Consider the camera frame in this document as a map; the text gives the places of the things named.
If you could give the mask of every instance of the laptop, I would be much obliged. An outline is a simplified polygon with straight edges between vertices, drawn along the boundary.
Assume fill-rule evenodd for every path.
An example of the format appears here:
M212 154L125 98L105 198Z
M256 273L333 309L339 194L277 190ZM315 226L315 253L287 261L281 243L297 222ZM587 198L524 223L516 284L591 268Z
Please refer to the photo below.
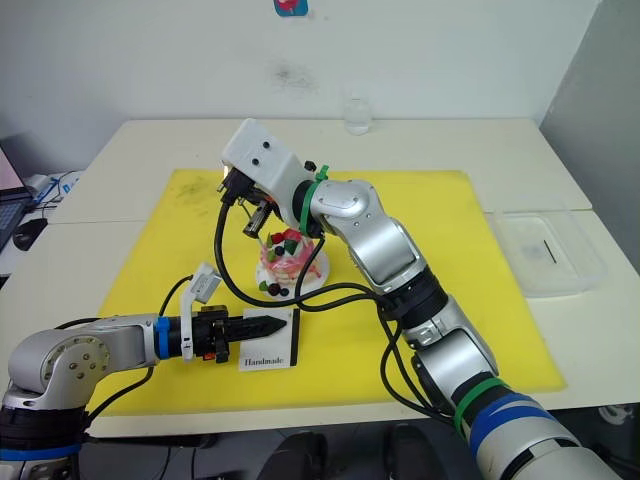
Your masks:
M0 148L0 249L20 224L33 197Z

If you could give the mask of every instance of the computer mouse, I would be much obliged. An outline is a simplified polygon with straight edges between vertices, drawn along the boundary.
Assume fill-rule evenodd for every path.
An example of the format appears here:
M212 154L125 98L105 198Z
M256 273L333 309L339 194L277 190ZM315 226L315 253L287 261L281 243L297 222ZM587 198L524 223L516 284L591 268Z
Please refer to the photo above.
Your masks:
M23 223L13 232L13 244L20 250L29 250L48 223L46 218L36 218Z

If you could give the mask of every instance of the clear glass cup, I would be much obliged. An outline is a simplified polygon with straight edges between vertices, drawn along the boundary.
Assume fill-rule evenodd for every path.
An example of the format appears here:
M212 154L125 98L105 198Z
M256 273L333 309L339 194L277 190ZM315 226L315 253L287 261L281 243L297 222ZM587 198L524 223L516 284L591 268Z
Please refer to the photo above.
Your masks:
M371 127L371 107L363 96L346 97L343 108L344 128L352 135L364 135Z

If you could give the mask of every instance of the yellow cutting mat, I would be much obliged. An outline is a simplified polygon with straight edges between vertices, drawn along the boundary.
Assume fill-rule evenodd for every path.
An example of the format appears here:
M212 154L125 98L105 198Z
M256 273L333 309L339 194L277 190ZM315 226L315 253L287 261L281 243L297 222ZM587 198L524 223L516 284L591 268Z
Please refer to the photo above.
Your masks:
M375 185L386 212L404 223L444 288L455 295L493 349L508 384L523 392L564 386L464 173L330 171L329 176L361 178ZM215 188L220 181L220 172L173 173L107 295L101 316L157 312L176 280L193 273L202 261L215 264L212 240L220 206ZM272 217L263 235L284 230ZM240 207L229 213L225 260L243 290L264 298L254 281L258 245L242 233L246 221ZM329 282L364 283L341 240L329 237L325 251L331 264ZM332 292L323 302L343 295ZM167 315L179 314L179 297L174 296ZM222 285L210 303L226 304L231 315L241 315L247 307ZM389 401L378 372L385 343L372 302L303 312L296 367L240 373L237 345L227 364L171 359L156 367L149 383L107 412L191 413ZM402 352L409 365L410 350L404 342ZM393 362L389 364L392 383L410 395ZM104 379L91 407L143 374L122 372Z

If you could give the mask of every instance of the blue band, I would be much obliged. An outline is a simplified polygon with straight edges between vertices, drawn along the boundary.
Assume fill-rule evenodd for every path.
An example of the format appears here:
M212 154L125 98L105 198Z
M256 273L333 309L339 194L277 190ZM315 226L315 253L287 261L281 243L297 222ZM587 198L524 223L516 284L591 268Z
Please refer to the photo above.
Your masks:
M486 407L484 410L480 410L480 413L476 415L476 420L480 420L480 422L483 422L485 420L485 417L492 415L493 412L495 412L499 408L504 407L508 403L513 403L513 402L535 402L535 400L521 393L509 393L504 397L500 397L495 402L489 404L489 406Z
M555 421L555 419L546 410L543 410L542 407L537 408L527 405L508 407L504 410L500 410L499 412L495 412L495 408L493 410L494 413L484 415L482 418L478 415L473 422L471 436L469 437L469 448L471 449L471 454L473 455L474 460L476 460L480 444L485 438L487 438L487 435L505 423L527 417L548 418Z
M169 317L158 317L155 324L155 330L158 334L158 357L161 359L169 358Z
M63 458L78 453L81 444L68 445L66 447L45 448L44 450L9 450L0 448L0 460L7 462L26 462L29 460L50 460Z

